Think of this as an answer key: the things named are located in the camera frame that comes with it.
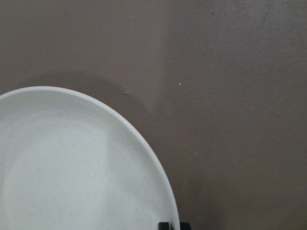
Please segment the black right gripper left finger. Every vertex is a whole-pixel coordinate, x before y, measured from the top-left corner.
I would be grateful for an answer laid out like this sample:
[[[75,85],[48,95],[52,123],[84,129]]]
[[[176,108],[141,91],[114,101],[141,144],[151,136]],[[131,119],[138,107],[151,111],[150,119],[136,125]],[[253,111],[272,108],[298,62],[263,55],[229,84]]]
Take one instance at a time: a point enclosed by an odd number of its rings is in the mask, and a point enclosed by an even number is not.
[[[158,230],[170,230],[170,223],[169,222],[159,222]]]

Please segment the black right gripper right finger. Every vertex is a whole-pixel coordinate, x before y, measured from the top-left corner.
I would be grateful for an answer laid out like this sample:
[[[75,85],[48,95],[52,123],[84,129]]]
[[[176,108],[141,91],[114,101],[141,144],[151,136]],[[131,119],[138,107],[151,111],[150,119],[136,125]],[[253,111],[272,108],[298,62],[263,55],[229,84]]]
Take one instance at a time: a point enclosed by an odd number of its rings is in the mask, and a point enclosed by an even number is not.
[[[191,226],[187,222],[181,222],[180,223],[180,230],[191,230]]]

